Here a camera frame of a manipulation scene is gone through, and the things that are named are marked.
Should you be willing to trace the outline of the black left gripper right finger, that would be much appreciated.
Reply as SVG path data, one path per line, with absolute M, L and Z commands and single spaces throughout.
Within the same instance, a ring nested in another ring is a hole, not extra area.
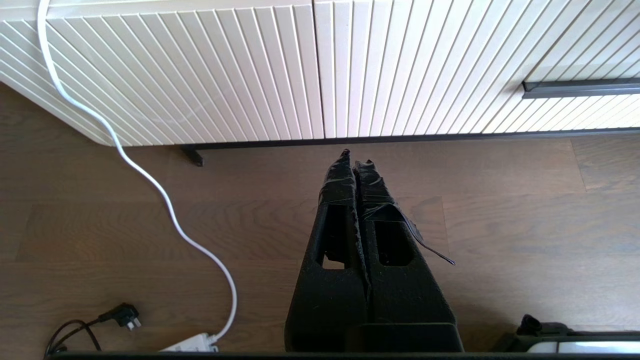
M 419 250 L 421 233 L 374 162 L 356 162 L 354 173 L 368 278 L 366 321 L 354 328 L 354 350 L 462 353 L 457 319 Z

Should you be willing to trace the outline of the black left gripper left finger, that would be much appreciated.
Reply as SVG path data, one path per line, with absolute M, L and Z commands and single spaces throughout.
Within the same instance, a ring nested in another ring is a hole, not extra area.
M 289 353 L 342 353 L 367 319 L 364 269 L 350 151 L 330 164 L 285 322 Z

